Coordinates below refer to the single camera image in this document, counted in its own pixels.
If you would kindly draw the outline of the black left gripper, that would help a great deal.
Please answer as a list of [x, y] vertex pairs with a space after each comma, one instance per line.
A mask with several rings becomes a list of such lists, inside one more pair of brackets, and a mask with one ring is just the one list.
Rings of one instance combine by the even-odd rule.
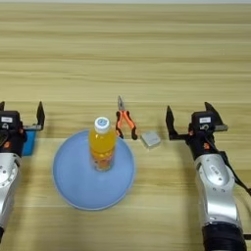
[[[4, 111], [5, 102], [0, 103], [0, 111]], [[36, 113], [38, 125], [24, 125], [19, 129], [0, 130], [0, 153], [32, 154], [36, 133], [43, 130], [45, 113], [42, 102], [39, 102]]]

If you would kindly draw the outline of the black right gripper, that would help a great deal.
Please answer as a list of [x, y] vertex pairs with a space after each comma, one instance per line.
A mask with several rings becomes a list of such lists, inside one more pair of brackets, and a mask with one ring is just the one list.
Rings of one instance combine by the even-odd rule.
[[170, 140], [184, 140], [190, 148], [193, 156], [193, 160], [198, 157], [207, 154], [219, 154], [219, 150], [215, 145], [214, 133], [217, 131], [227, 131], [228, 127], [224, 125], [224, 122], [213, 107], [212, 104], [206, 102], [205, 107], [207, 111], [210, 111], [214, 115], [214, 124], [216, 125], [212, 129], [195, 129], [192, 125], [188, 127], [188, 133], [179, 134], [175, 130], [174, 126], [174, 115], [170, 106], [167, 107], [166, 113], [166, 125], [169, 133]]

